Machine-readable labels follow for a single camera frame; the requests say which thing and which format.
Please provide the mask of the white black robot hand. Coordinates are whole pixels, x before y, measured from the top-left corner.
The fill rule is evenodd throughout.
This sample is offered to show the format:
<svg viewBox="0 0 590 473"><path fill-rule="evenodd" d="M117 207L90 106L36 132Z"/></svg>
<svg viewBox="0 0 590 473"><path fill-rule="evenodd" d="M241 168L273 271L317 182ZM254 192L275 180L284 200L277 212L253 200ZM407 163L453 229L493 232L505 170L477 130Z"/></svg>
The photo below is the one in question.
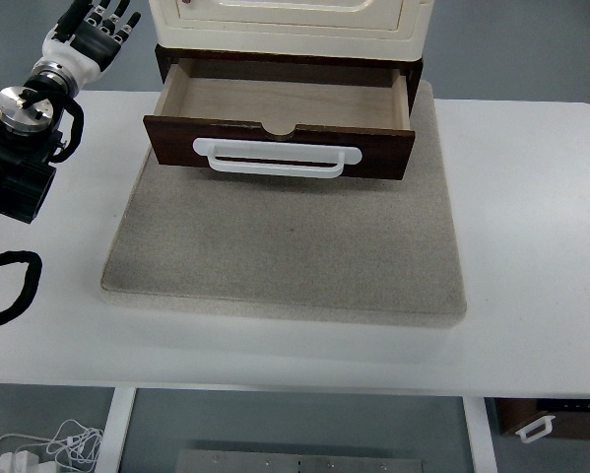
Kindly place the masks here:
<svg viewBox="0 0 590 473"><path fill-rule="evenodd" d="M116 32L130 1L120 0L104 19L109 4L110 0L100 0L83 22L87 0L72 2L44 39L42 55L31 72L31 88L75 97L88 83L101 78L141 20L141 14L134 12Z"/></svg>

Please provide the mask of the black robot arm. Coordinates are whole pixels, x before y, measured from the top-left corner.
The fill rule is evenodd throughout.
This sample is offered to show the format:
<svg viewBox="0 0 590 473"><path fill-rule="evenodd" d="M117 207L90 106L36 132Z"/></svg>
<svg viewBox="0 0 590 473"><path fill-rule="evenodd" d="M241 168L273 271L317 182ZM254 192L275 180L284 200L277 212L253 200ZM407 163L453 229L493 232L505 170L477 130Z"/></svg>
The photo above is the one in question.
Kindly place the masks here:
<svg viewBox="0 0 590 473"><path fill-rule="evenodd" d="M0 215L32 222L56 174L79 147L78 93L112 64L141 19L106 1L75 1L47 33L21 86L0 91Z"/></svg>

